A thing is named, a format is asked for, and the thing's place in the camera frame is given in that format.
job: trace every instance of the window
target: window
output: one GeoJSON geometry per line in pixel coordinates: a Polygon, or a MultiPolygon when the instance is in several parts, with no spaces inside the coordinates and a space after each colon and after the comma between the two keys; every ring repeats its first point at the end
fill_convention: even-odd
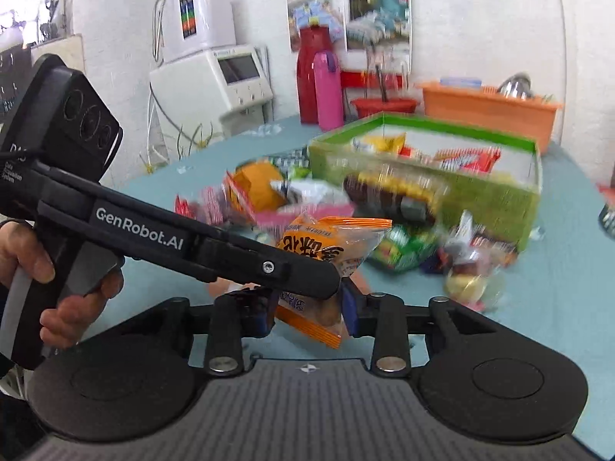
{"type": "Polygon", "coordinates": [[[25,21],[23,28],[24,43],[42,41],[40,26],[49,20],[46,0],[0,0],[0,26],[10,27],[13,17],[17,22],[25,21]]]}

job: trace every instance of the red thermos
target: red thermos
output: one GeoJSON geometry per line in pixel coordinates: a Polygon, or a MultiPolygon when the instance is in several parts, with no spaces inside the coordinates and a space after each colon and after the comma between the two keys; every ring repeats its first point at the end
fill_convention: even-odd
{"type": "Polygon", "coordinates": [[[333,45],[329,37],[329,28],[326,26],[306,27],[299,33],[301,35],[301,48],[297,58],[299,117],[302,123],[318,124],[314,57],[318,52],[333,51],[333,45]]]}

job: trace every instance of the white machine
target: white machine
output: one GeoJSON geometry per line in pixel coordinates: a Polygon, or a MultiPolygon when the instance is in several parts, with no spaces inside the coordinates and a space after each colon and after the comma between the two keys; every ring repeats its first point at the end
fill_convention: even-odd
{"type": "Polygon", "coordinates": [[[211,142],[264,123],[273,100],[256,49],[238,45],[205,50],[150,73],[168,156],[179,159],[211,142]]]}
{"type": "Polygon", "coordinates": [[[237,43],[231,0],[164,0],[161,14],[167,64],[200,50],[237,43]]]}

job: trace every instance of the pink water bottle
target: pink water bottle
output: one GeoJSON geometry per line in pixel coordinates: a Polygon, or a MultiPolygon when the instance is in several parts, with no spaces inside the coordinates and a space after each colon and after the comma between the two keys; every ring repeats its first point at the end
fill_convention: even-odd
{"type": "Polygon", "coordinates": [[[318,52],[314,57],[314,78],[318,104],[318,124],[322,131],[344,125],[342,81],[339,61],[331,51],[318,52]]]}

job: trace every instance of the camera lens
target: camera lens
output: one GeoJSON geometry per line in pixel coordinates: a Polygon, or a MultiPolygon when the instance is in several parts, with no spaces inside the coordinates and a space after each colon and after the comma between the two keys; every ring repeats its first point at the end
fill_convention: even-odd
{"type": "Polygon", "coordinates": [[[81,110],[83,105],[83,94],[79,90],[73,90],[68,95],[66,103],[64,104],[64,117],[67,121],[73,121],[81,110]]]}
{"type": "Polygon", "coordinates": [[[100,109],[96,106],[91,106],[85,112],[85,116],[83,116],[83,121],[81,121],[81,129],[79,130],[81,138],[87,141],[94,137],[99,122],[100,109]]]}
{"type": "Polygon", "coordinates": [[[106,124],[98,131],[98,148],[104,149],[111,139],[111,127],[106,124]]]}

